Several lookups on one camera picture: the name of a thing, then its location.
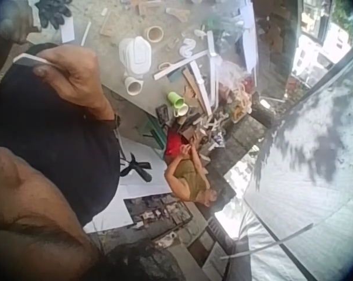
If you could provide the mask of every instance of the red shorts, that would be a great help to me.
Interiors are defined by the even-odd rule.
[[[167,142],[164,155],[177,156],[180,152],[181,145],[186,145],[188,143],[189,142],[185,137],[175,132],[172,128],[169,128],[167,130]]]

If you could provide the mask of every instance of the person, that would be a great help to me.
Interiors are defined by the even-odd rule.
[[[30,24],[27,1],[10,3],[0,55]],[[54,66],[12,66],[0,83],[0,280],[185,280],[149,242],[105,253],[83,231],[116,192],[118,117],[91,50],[43,44],[28,53]]]
[[[164,177],[176,197],[209,207],[217,200],[217,192],[210,188],[205,176],[196,149],[197,142],[196,136],[188,143],[172,128],[168,129],[164,152],[167,169]]]
[[[22,1],[16,0],[15,7]],[[13,8],[10,15],[16,24],[11,26],[29,25],[22,12],[28,10]],[[3,21],[0,50],[9,51],[13,42],[26,38],[26,27],[6,39]],[[0,147],[57,186],[84,226],[107,207],[118,188],[120,156],[114,129],[119,118],[103,93],[93,51],[46,43],[27,53],[54,67],[12,65],[7,71],[0,83]],[[0,62],[7,55],[0,51]]]

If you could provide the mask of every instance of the green cup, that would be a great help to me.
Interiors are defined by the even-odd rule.
[[[179,109],[184,105],[184,98],[175,92],[169,92],[167,99],[175,109]]]

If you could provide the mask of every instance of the work table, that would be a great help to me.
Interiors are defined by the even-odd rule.
[[[240,7],[240,3],[236,2],[234,5],[236,8]],[[84,46],[93,49],[97,54],[102,84],[155,116],[157,107],[168,104],[166,94],[169,91],[175,91],[183,95],[186,85],[184,79],[171,83],[167,77],[163,77],[155,81],[153,75],[158,72],[158,65],[164,62],[172,64],[184,59],[179,55],[179,48],[185,37],[192,38],[197,42],[193,54],[206,50],[206,37],[200,39],[194,35],[194,30],[201,29],[203,20],[214,11],[219,11],[221,5],[206,0],[203,0],[200,4],[193,4],[189,0],[163,0],[159,7],[148,8],[145,16],[139,15],[137,6],[122,4],[120,0],[75,0],[69,7],[73,13],[76,38],[75,41],[70,43],[80,45],[85,29],[89,21],[91,22]],[[103,16],[102,12],[105,8],[107,8],[107,14]],[[188,21],[181,22],[175,16],[167,14],[166,8],[189,10]],[[109,13],[116,21],[115,32],[111,37],[100,34],[105,18]],[[159,43],[151,43],[151,69],[144,76],[141,93],[131,96],[125,89],[125,68],[119,60],[118,45],[124,38],[142,36],[144,30],[151,26],[163,28],[164,38]],[[28,40],[33,44],[45,42],[61,44],[60,31],[55,31],[50,25],[43,29],[42,33],[30,34]],[[203,74],[208,74],[207,56],[198,59],[197,64],[204,66],[201,71]]]

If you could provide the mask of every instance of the tree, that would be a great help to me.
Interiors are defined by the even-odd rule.
[[[332,21],[349,34],[349,41],[353,43],[353,5],[348,0],[335,0]]]

